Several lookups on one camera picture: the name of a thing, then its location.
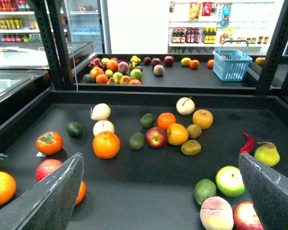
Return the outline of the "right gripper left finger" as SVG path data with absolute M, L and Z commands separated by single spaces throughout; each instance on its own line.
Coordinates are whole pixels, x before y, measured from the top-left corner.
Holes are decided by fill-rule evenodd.
M 0 210 L 0 230 L 65 230 L 84 173 L 84 157 L 75 153 L 58 169 Z

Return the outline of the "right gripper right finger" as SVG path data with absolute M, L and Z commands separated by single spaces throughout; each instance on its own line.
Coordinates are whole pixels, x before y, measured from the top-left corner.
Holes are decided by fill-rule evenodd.
M 242 180 L 265 230 L 288 230 L 288 178 L 253 156 L 239 155 Z

